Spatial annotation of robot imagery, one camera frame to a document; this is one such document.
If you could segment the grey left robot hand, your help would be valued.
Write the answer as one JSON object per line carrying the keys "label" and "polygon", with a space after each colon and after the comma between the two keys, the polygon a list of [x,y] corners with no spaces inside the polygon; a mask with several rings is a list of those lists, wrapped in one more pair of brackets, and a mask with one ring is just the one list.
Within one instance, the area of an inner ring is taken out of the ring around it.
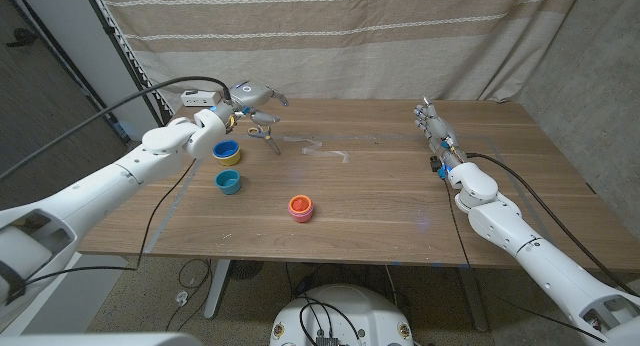
{"label": "grey left robot hand", "polygon": [[235,111],[248,117],[254,124],[271,126],[281,121],[280,116],[271,115],[258,109],[260,105],[271,99],[288,105],[286,97],[276,89],[259,81],[243,81],[230,89],[232,107]]}

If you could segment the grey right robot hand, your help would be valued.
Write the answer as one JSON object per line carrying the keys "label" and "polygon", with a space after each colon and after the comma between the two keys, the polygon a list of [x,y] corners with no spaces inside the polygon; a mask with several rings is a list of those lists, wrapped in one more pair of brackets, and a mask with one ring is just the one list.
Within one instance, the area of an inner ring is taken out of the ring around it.
{"label": "grey right robot hand", "polygon": [[452,126],[437,114],[434,103],[427,96],[414,108],[414,115],[415,124],[425,134],[429,148],[442,165],[452,169],[467,161]]}

